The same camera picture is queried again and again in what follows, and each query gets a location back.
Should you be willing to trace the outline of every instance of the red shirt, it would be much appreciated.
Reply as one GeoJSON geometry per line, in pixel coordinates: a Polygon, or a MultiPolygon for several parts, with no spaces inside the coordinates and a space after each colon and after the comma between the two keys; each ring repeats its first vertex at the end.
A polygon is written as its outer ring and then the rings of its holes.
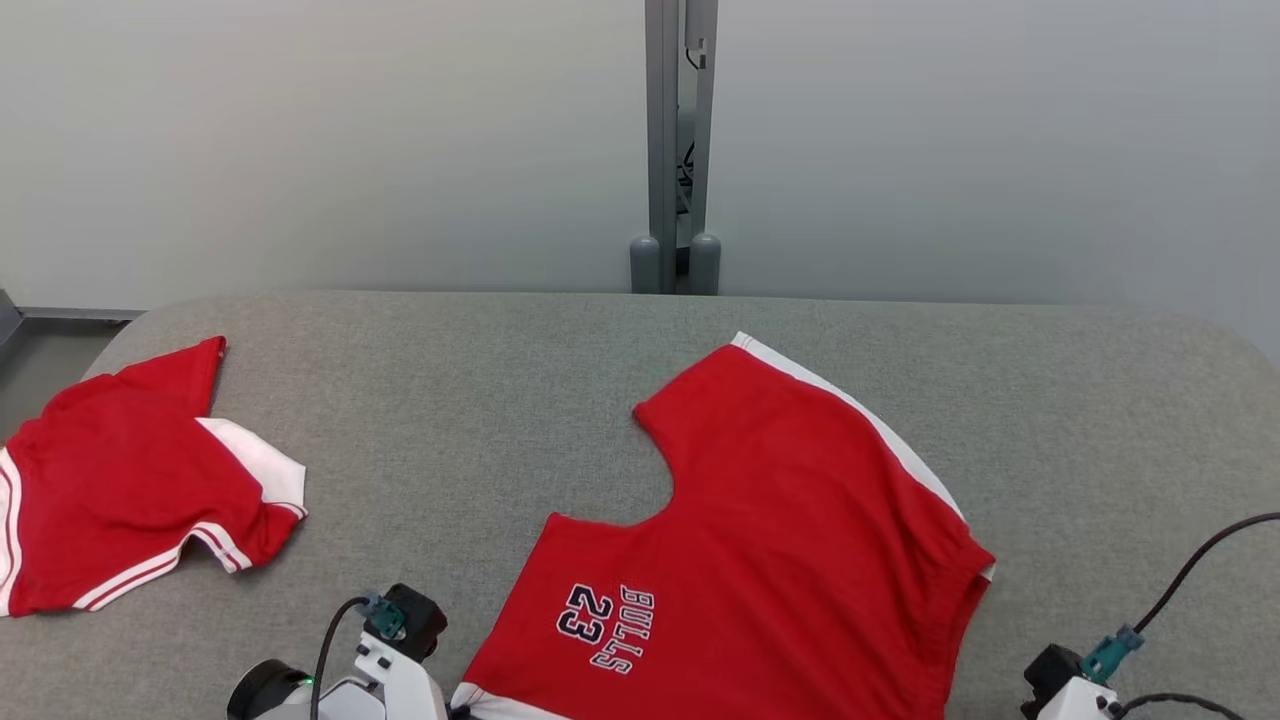
{"type": "Polygon", "coordinates": [[[552,515],[454,706],[942,717],[995,559],[901,438],[744,334],[635,416],[671,502],[628,528],[552,515]]]}
{"type": "Polygon", "coordinates": [[[0,447],[0,616],[100,610],[198,539],[228,573],[265,565],[302,507],[305,468],[204,418],[227,341],[77,383],[0,447]]]}

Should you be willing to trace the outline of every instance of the black wire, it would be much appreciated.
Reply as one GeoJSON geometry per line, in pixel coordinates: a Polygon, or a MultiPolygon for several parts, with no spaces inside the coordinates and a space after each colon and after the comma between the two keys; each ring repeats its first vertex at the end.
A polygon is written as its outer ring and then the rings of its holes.
{"type": "Polygon", "coordinates": [[[1217,712],[1219,715],[1229,717],[1230,720],[1244,720],[1243,715],[1233,712],[1211,700],[1204,700],[1202,697],[1196,697],[1193,694],[1185,694],[1185,693],[1155,693],[1155,694],[1144,694],[1135,697],[1129,702],[1126,702],[1124,707],[1121,707],[1112,716],[1112,720],[1120,720],[1121,717],[1128,715],[1130,710],[1135,707],[1142,707],[1143,705],[1149,705],[1152,702],[1184,702],[1187,705],[1198,705],[1204,710],[1208,710],[1211,712],[1217,712]]]}
{"type": "Polygon", "coordinates": [[[342,621],[342,616],[346,615],[348,610],[367,602],[367,598],[353,597],[347,602],[343,602],[342,607],[333,614],[333,620],[329,621],[329,629],[324,633],[324,642],[320,643],[320,657],[316,659],[315,679],[311,683],[311,720],[319,720],[320,717],[320,682],[324,679],[324,661],[329,657],[329,646],[333,643],[333,634],[338,632],[338,623],[342,621]]]}
{"type": "Polygon", "coordinates": [[[1204,557],[1204,553],[1212,550],[1215,544],[1222,542],[1229,536],[1248,528],[1249,525],[1257,525],[1258,523],[1266,523],[1267,520],[1280,520],[1280,512],[1265,512],[1262,515],[1247,518],[1234,525],[1224,528],[1216,536],[1204,541],[1204,544],[1199,546],[1199,548],[1192,555],[1190,560],[1188,560],[1187,564],[1183,565],[1183,569],[1178,571],[1178,577],[1174,578],[1174,582],[1169,583],[1169,588],[1165,591],[1165,594],[1160,596],[1156,605],[1151,606],[1151,610],[1148,610],[1147,614],[1142,616],[1142,620],[1138,620],[1138,624],[1133,626],[1133,632],[1142,633],[1147,629],[1147,625],[1151,624],[1151,621],[1156,619],[1156,615],[1160,615],[1160,611],[1169,603],[1169,598],[1174,597],[1174,593],[1178,592],[1178,587],[1187,579],[1192,568],[1194,568],[1196,564],[1199,562],[1199,559],[1204,557]]]}
{"type": "Polygon", "coordinates": [[[689,164],[689,159],[694,156],[694,142],[689,143],[689,150],[685,150],[685,159],[680,161],[680,174],[685,176],[689,184],[694,184],[694,178],[689,176],[689,168],[692,167],[689,164]]]}

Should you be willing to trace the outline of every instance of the white stripe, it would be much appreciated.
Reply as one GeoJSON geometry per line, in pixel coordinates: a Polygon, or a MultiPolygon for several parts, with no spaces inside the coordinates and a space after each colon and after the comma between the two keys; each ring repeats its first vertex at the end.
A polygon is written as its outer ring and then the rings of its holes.
{"type": "Polygon", "coordinates": [[[733,338],[732,345],[741,347],[742,350],[750,352],[753,356],[755,356],[764,364],[777,368],[778,370],[782,370],[783,373],[791,375],[792,378],[800,382],[812,384],[813,387],[824,389],[835,395],[836,397],[844,400],[846,404],[849,404],[855,410],[861,413],[868,420],[872,421],[872,425],[876,428],[876,432],[879,433],[881,438],[884,441],[884,445],[887,445],[888,448],[893,452],[893,455],[897,456],[897,461],[902,464],[902,468],[908,471],[908,474],[915,478],[915,482],[928,488],[929,492],[942,498],[942,502],[946,502],[947,506],[950,506],[951,510],[955,510],[956,515],[960,515],[960,519],[964,520],[964,515],[961,515],[960,509],[956,507],[956,501],[951,497],[951,493],[947,492],[947,488],[946,486],[942,484],[942,480],[940,480],[938,477],[933,474],[933,470],[929,470],[929,466],[925,465],[924,460],[920,460],[920,456],[916,455],[915,451],[906,445],[906,441],[900,438],[897,433],[893,432],[892,428],[884,424],[884,420],[881,420],[879,418],[876,416],[874,413],[863,407],[860,402],[850,397],[849,393],[846,393],[845,391],[828,383],[827,380],[822,379],[808,368],[800,365],[794,360],[790,360],[777,350],[773,350],[772,347],[764,345],[763,342],[755,340],[754,337],[746,333],[741,332],[737,333],[737,337],[733,338]]]}
{"type": "Polygon", "coordinates": [[[90,609],[90,606],[92,605],[95,606],[92,607],[92,610],[97,610],[102,605],[111,602],[113,600],[141,585],[142,583],[154,580],[160,575],[164,575],[165,573],[173,570],[178,565],[178,559],[182,555],[182,546],[187,544],[187,541],[191,539],[192,537],[197,538],[200,542],[209,546],[210,552],[214,553],[214,557],[216,557],[218,561],[223,564],[223,569],[225,569],[228,573],[236,571],[236,565],[232,564],[228,556],[236,557],[236,560],[239,561],[241,564],[241,569],[251,568],[253,565],[252,562],[250,562],[248,557],[244,557],[244,553],[242,553],[239,548],[236,547],[236,543],[232,542],[230,536],[227,534],[227,530],[223,529],[221,525],[216,523],[196,523],[191,528],[191,532],[188,532],[182,538],[182,542],[179,542],[177,547],[174,547],[173,550],[166,550],[165,552],[161,552],[155,557],[143,560],[142,562],[133,565],[132,568],[124,570],[123,573],[116,573],[109,580],[100,583],[99,585],[96,585],[95,588],[81,596],[79,600],[72,603],[72,607],[86,610],[90,609]],[[221,550],[219,550],[218,546],[206,542],[205,539],[206,536],[204,533],[197,533],[196,529],[202,529],[205,530],[205,533],[209,533],[210,537],[221,543],[223,546],[221,550]],[[116,589],[115,592],[110,592],[120,583],[124,583],[125,580],[128,580],[129,578],[134,578],[136,575],[137,578],[127,583],[123,587],[123,589],[116,589]],[[110,596],[102,598],[104,593],[108,592],[110,592],[110,596]]]}
{"type": "Polygon", "coordinates": [[[13,464],[8,447],[0,447],[0,470],[9,478],[8,483],[0,480],[0,523],[5,524],[4,534],[0,536],[0,618],[9,615],[9,596],[13,593],[13,584],[18,580],[22,570],[22,543],[18,542],[18,512],[22,511],[22,475],[18,466],[13,464]],[[13,552],[13,566],[9,566],[9,552],[13,552]]]}
{"type": "Polygon", "coordinates": [[[141,585],[143,583],[150,583],[151,580],[159,578],[160,575],[166,575],[170,570],[173,570],[177,566],[178,566],[178,556],[175,555],[173,557],[173,560],[170,560],[169,562],[166,562],[166,564],[156,568],[155,570],[151,570],[150,573],[147,573],[145,575],[140,575],[133,582],[127,583],[124,585],[120,585],[120,588],[116,589],[115,592],[99,598],[97,601],[95,601],[88,607],[88,611],[90,612],[97,612],[99,610],[106,607],[113,600],[120,597],[122,594],[132,591],[133,588],[136,588],[136,587],[138,587],[138,585],[141,585]]]}
{"type": "MultiPolygon", "coordinates": [[[[232,539],[232,536],[228,534],[221,525],[219,525],[218,523],[196,523],[192,527],[192,530],[195,530],[196,528],[206,530],[211,536],[214,536],[214,538],[218,539],[218,543],[223,546],[223,550],[227,552],[227,555],[234,557],[236,561],[239,562],[241,570],[246,570],[253,566],[253,564],[250,562],[248,557],[244,557],[244,553],[241,552],[238,547],[236,547],[236,542],[232,539]]],[[[223,565],[227,568],[228,573],[236,571],[236,568],[229,566],[225,562],[223,565]]]]}
{"type": "Polygon", "coordinates": [[[476,720],[570,720],[532,705],[485,692],[474,683],[462,683],[453,691],[451,707],[467,705],[476,720]]]}
{"type": "Polygon", "coordinates": [[[268,505],[275,505],[276,507],[283,507],[283,509],[288,510],[289,512],[293,512],[294,515],[297,515],[298,520],[301,520],[301,519],[303,519],[303,518],[307,516],[307,511],[306,510],[298,507],[297,505],[293,505],[292,502],[268,502],[268,505]]]}
{"type": "MultiPolygon", "coordinates": [[[[124,580],[128,580],[129,578],[132,578],[134,575],[138,575],[138,574],[147,574],[150,570],[155,570],[157,568],[164,568],[165,565],[168,565],[170,562],[177,562],[178,556],[182,553],[182,546],[186,542],[187,542],[187,538],[183,538],[182,542],[178,543],[178,547],[175,547],[173,550],[168,550],[165,552],[161,552],[160,555],[156,555],[155,557],[143,560],[142,562],[138,562],[137,565],[129,568],[128,570],[124,570],[123,573],[116,573],[114,577],[111,577],[111,579],[106,580],[105,583],[99,584],[93,589],[91,589],[87,593],[82,594],[79,597],[79,600],[77,600],[76,602],[72,603],[72,607],[76,607],[78,610],[84,610],[90,605],[93,605],[93,602],[96,602],[97,598],[101,597],[104,593],[106,593],[108,591],[110,591],[115,585],[123,583],[124,580]]],[[[156,577],[159,577],[159,575],[148,575],[147,579],[154,579],[156,577]]]]}

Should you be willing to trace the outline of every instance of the gray table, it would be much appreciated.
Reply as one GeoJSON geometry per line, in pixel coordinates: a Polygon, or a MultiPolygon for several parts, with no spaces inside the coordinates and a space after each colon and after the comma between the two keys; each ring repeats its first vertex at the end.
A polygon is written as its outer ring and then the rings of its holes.
{"type": "MultiPolygon", "coordinates": [[[[228,577],[192,550],[101,612],[0,620],[0,717],[220,717],[247,667],[311,667],[334,607],[397,580],[449,615],[428,667],[451,691],[548,512],[634,523],[663,506],[667,468],[631,406],[739,329],[892,425],[998,557],[952,719],[1018,717],[1021,670],[1046,643],[1088,651],[1211,533],[1280,509],[1280,375],[1235,334],[1180,316],[623,295],[205,300],[146,314],[91,373],[225,334],[214,414],[307,465],[312,514],[264,569],[228,577]]],[[[1213,551],[1114,684],[1275,717],[1277,597],[1280,523],[1213,551]]],[[[355,633],[343,625],[330,669],[355,633]]]]}

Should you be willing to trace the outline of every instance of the white wall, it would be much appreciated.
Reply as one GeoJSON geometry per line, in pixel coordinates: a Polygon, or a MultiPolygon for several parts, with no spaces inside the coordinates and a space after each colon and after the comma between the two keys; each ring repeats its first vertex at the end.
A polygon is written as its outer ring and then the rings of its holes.
{"type": "Polygon", "coordinates": [[[1103,302],[1280,360],[1280,3],[721,3],[731,295],[1103,302]]]}
{"type": "Polygon", "coordinates": [[[626,290],[644,4],[9,0],[0,287],[626,290]]]}

